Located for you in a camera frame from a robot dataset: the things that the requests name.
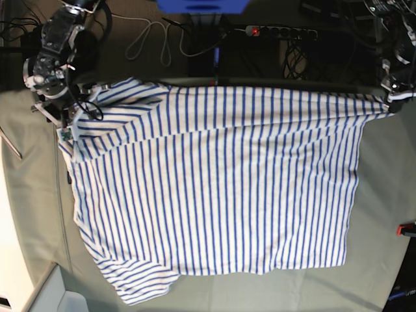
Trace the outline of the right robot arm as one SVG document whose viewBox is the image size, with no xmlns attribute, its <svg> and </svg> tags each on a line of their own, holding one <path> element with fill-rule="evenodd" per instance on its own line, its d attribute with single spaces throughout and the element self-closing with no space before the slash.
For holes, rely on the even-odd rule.
<svg viewBox="0 0 416 312">
<path fill-rule="evenodd" d="M 85 26 L 96 12 L 106 19 L 101 38 Z M 94 88 L 83 90 L 77 80 L 94 69 L 111 29 L 112 13 L 105 1 L 63 1 L 42 25 L 38 52 L 23 64 L 23 82 L 34 94 L 35 108 L 58 128 L 72 125 L 78 113 L 102 118 L 92 97 Z"/>
</svg>

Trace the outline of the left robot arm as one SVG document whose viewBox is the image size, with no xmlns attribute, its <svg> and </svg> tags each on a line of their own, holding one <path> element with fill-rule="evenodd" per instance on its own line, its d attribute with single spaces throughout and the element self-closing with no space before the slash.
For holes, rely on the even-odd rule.
<svg viewBox="0 0 416 312">
<path fill-rule="evenodd" d="M 366 8 L 380 20 L 389 47 L 385 49 L 380 86 L 390 113 L 415 99 L 415 1 L 365 1 Z"/>
</svg>

